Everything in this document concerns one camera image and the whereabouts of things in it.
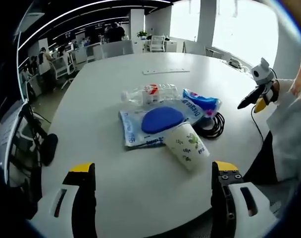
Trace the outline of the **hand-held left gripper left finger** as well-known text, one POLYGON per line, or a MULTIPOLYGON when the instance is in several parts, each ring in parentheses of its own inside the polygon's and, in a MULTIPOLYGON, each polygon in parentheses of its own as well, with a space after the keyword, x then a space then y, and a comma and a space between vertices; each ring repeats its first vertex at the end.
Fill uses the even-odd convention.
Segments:
POLYGON ((95 191, 95 164, 73 167, 59 188, 39 200, 32 226, 44 238, 95 238, 95 191))

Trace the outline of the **person's right hand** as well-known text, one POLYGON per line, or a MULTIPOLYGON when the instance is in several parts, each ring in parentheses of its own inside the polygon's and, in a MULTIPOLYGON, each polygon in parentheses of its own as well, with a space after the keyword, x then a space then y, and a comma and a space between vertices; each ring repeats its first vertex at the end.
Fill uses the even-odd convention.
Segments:
POLYGON ((280 92, 280 83, 277 79, 275 79, 273 81, 272 91, 273 91, 273 97, 272 97, 271 101, 277 102, 277 100, 279 98, 279 92, 280 92))

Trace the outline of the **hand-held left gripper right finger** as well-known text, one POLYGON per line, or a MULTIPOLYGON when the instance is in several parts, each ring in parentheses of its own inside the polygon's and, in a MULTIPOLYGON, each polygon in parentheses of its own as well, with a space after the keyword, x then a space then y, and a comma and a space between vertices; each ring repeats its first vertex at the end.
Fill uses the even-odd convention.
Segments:
POLYGON ((276 223, 281 202, 270 200, 238 168, 212 162, 212 238, 262 238, 276 223))

